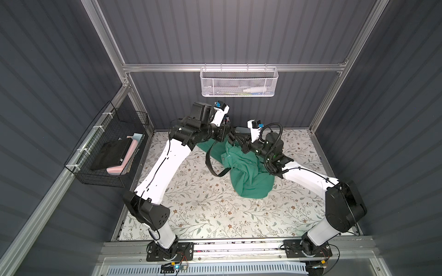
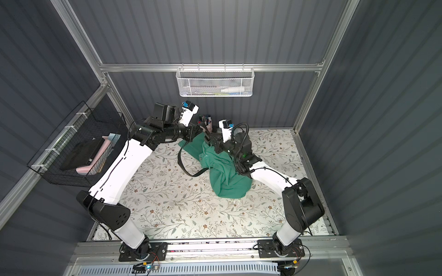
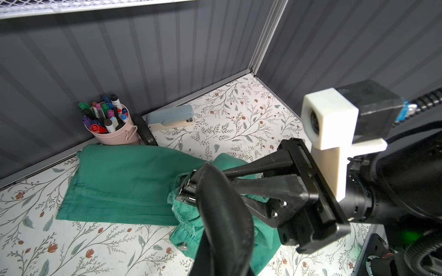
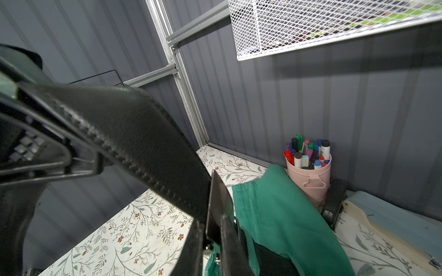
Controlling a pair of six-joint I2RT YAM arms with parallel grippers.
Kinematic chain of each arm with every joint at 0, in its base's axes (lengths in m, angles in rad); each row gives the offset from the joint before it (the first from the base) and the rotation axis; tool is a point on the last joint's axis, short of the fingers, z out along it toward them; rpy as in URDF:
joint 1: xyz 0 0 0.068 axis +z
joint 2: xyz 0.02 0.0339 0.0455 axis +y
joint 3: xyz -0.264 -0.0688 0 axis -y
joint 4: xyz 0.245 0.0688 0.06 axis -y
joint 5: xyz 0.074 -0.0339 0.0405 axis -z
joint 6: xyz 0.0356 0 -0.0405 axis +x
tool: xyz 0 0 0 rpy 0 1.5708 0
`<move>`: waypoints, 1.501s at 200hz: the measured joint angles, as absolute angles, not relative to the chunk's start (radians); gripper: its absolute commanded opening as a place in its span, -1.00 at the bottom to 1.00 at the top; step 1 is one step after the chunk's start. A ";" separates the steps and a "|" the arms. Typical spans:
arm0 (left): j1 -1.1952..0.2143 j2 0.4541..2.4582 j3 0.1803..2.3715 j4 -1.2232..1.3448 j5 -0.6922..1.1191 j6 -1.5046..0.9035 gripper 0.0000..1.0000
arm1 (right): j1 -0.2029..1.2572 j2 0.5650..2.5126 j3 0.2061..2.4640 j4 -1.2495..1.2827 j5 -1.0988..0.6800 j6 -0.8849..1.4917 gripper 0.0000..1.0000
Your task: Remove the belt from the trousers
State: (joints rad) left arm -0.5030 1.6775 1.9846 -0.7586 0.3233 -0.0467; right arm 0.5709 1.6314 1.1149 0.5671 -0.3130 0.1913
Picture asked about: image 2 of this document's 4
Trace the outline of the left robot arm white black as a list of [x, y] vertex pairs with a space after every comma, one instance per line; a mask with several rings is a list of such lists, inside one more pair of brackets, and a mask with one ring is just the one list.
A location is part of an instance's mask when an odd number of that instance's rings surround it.
[[147, 244], [145, 234], [131, 220], [131, 211], [120, 204], [121, 196], [141, 164], [163, 143], [178, 139], [192, 141], [201, 128], [191, 125], [199, 107], [191, 101], [180, 108], [157, 103], [154, 114], [135, 124], [122, 151], [106, 173], [88, 191], [81, 191], [77, 201], [97, 223], [108, 227], [133, 250]]

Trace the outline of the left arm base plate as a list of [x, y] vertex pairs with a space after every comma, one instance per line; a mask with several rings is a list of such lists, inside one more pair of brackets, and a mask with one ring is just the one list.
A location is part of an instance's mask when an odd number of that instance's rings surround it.
[[166, 258], [168, 243], [150, 243], [144, 242], [139, 248], [133, 249], [122, 243], [119, 248], [119, 262], [135, 262], [135, 261], [164, 261]]

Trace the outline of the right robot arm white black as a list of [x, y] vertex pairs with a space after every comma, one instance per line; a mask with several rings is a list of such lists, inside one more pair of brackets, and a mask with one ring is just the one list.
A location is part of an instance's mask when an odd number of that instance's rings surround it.
[[248, 124], [234, 125], [223, 120], [221, 130], [221, 133], [210, 133], [204, 127], [206, 143], [213, 146], [217, 154], [227, 153], [240, 175], [265, 184], [282, 198], [285, 223], [273, 235], [273, 248], [282, 255], [325, 214], [319, 195], [308, 178], [289, 177], [253, 153]]

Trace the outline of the green trousers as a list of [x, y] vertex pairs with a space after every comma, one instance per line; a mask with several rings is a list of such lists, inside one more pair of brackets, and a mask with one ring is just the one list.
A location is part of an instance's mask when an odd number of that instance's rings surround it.
[[197, 135], [190, 143], [182, 140], [178, 144], [178, 165], [185, 169], [181, 152], [186, 151], [200, 162], [202, 169], [194, 174], [184, 171], [190, 177], [198, 177], [209, 172], [209, 181], [214, 193], [221, 198], [239, 199], [246, 196], [252, 187], [252, 180], [240, 175], [234, 162], [226, 152], [217, 154], [215, 147], [206, 143], [203, 133]]

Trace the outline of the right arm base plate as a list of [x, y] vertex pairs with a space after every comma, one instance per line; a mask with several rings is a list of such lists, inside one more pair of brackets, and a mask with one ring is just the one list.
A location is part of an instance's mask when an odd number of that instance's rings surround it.
[[300, 259], [304, 257], [305, 249], [300, 239], [294, 240], [288, 246], [281, 244], [277, 240], [261, 239], [253, 246], [257, 250], [260, 258], [295, 258]]

